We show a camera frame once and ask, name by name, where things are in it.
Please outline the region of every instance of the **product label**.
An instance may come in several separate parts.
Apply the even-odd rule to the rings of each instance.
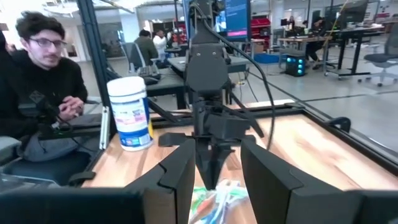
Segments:
[[[123,146],[139,147],[152,141],[147,99],[112,103],[113,116]]]

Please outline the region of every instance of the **keyboard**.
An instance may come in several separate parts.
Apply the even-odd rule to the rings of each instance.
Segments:
[[[140,77],[157,75],[157,70],[153,66],[139,68],[138,75]]]

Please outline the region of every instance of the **hand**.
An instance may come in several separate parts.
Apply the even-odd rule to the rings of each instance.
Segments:
[[[85,103],[79,97],[67,96],[63,99],[63,102],[78,114],[81,114],[84,110]]]
[[[63,121],[70,121],[73,118],[78,116],[76,110],[73,110],[66,103],[62,103],[59,107],[60,113],[58,114],[58,122],[62,123]]]

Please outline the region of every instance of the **black clamp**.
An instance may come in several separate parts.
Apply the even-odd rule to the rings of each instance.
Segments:
[[[74,174],[73,176],[71,176],[69,178],[68,185],[76,186],[85,180],[92,180],[92,179],[94,179],[95,174],[96,173],[92,172],[92,171],[85,171],[85,172],[80,172],[80,173]]]
[[[351,120],[346,117],[333,118],[325,123],[329,126],[337,127],[346,133],[349,133],[351,130]]]

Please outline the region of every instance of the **red shelf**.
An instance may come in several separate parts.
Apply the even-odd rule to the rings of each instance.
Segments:
[[[264,51],[269,48],[269,35],[261,35],[261,30],[270,28],[271,22],[269,19],[252,19],[251,20],[251,34],[253,39],[262,39],[264,40]]]

